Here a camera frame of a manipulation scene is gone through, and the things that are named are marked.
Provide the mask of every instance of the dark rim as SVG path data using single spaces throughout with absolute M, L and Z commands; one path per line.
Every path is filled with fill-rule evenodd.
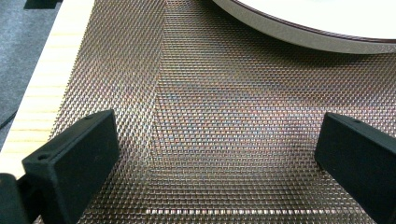
M 291 26 L 293 28 L 297 28 L 297 29 L 300 29 L 300 30 L 305 30 L 305 31 L 310 32 L 310 33 L 314 33 L 314 34 L 318 34 L 318 35 L 326 35 L 326 36 L 329 36 L 329 37 L 340 38 L 340 39 L 345 39 L 345 40 L 360 41 L 360 42 L 396 44 L 396 39 L 377 39 L 377 38 L 359 37 L 359 36 L 353 36 L 353 35 L 340 35 L 340 34 L 336 34 L 336 33 L 332 33 L 332 32 L 327 32 L 327 31 L 313 29 L 313 28 L 310 28 L 310 27 L 307 27 L 307 26 L 302 26 L 300 24 L 290 22 L 290 21 L 281 20 L 278 17 L 271 16 L 269 14 L 263 13 L 263 12 L 255 9 L 255 8 L 247 6 L 247 5 L 239 2 L 238 0 L 231 0 L 231 1 L 236 3 L 240 7 L 244 7 L 245 9 L 247 9 L 247 10 L 249 10 L 251 12 L 254 12 L 254 13 L 260 15 L 260 16 L 265 17 L 266 19 L 269 19 L 269 20 L 272 20 L 272 21 L 277 21 L 277 22 L 280 22 L 282 24 L 285 24 L 285 25 L 288 25 L 288 26 Z

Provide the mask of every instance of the wooden edge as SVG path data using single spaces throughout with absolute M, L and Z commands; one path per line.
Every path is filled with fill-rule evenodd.
M 23 176 L 21 160 L 49 140 L 93 5 L 62 2 L 0 153 L 0 173 Z

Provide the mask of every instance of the gray floor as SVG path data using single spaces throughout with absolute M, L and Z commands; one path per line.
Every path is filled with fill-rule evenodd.
M 61 5 L 25 10 L 24 4 L 0 0 L 0 124 L 18 110 Z M 0 130 L 0 148 L 10 126 Z

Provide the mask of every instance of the screw hole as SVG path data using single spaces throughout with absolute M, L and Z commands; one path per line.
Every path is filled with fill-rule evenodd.
M 49 157 L 50 157 L 49 154 L 43 154 L 43 155 L 38 156 L 38 159 L 39 159 L 40 161 L 43 161 L 43 160 L 48 159 Z

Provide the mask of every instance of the white circular disc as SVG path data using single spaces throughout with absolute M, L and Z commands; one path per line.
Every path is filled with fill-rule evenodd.
M 213 0 L 247 25 L 292 44 L 343 53 L 396 51 L 394 0 Z

